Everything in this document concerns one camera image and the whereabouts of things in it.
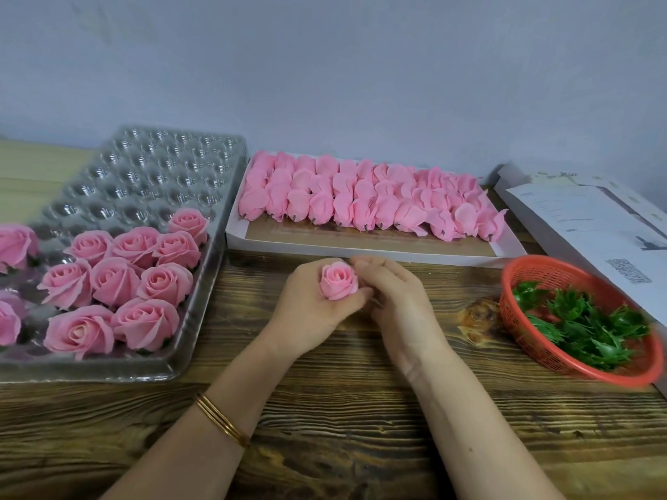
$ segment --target person's hand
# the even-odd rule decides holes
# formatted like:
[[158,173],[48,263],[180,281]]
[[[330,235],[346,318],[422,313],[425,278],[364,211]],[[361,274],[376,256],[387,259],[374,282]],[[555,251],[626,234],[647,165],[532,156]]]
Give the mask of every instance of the person's hand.
[[359,288],[340,300],[327,300],[320,289],[322,268],[340,258],[305,263],[288,277],[269,324],[262,335],[277,353],[295,360],[323,343],[338,324],[354,314],[373,296],[371,288]]
[[448,347],[421,281],[390,259],[353,256],[350,260],[360,281],[378,290],[379,305],[372,304],[371,317],[389,357],[411,381],[424,354]]

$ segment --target gold bangle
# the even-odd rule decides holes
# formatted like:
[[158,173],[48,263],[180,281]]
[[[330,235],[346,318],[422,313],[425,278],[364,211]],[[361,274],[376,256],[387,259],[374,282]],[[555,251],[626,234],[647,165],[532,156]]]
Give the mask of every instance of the gold bangle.
[[208,419],[212,420],[215,425],[225,432],[229,437],[238,442],[241,447],[248,447],[250,445],[250,438],[238,431],[225,415],[213,405],[206,395],[202,393],[197,394],[197,405],[201,411],[206,414]]

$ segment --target forearm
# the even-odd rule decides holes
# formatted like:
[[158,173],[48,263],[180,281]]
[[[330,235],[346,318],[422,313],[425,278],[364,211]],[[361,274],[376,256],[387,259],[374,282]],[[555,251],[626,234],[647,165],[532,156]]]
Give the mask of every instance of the forearm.
[[[208,388],[206,395],[250,436],[264,404],[293,359],[272,350],[260,334]],[[220,499],[225,496],[244,449],[192,406],[104,496]]]
[[562,500],[444,339],[424,354],[410,382],[460,498]]

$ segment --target dark wooden surface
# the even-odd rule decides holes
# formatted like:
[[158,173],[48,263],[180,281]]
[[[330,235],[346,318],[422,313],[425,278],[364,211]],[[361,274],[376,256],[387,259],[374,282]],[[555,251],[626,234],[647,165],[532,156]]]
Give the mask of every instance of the dark wooden surface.
[[[0,497],[97,498],[252,340],[306,260],[231,252],[192,364],[176,381],[0,386]],[[530,360],[499,326],[499,270],[406,266],[450,343],[568,498],[667,498],[659,393],[561,377]],[[419,404],[371,320],[357,314],[271,396],[228,497],[430,499],[449,490]]]

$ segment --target orange basket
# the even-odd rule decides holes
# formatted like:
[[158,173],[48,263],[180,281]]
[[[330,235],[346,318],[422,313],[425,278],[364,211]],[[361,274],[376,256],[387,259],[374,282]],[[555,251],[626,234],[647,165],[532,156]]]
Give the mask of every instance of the orange basket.
[[662,343],[655,330],[641,339],[627,341],[634,350],[632,360],[614,372],[603,372],[574,359],[553,344],[535,328],[519,308],[512,288],[525,281],[539,281],[540,289],[568,289],[585,291],[593,303],[605,313],[611,313],[624,303],[633,309],[615,287],[569,263],[548,256],[527,255],[512,260],[502,273],[500,316],[505,328],[517,344],[539,364],[556,372],[575,377],[595,378],[599,381],[625,387],[654,383],[662,374]]

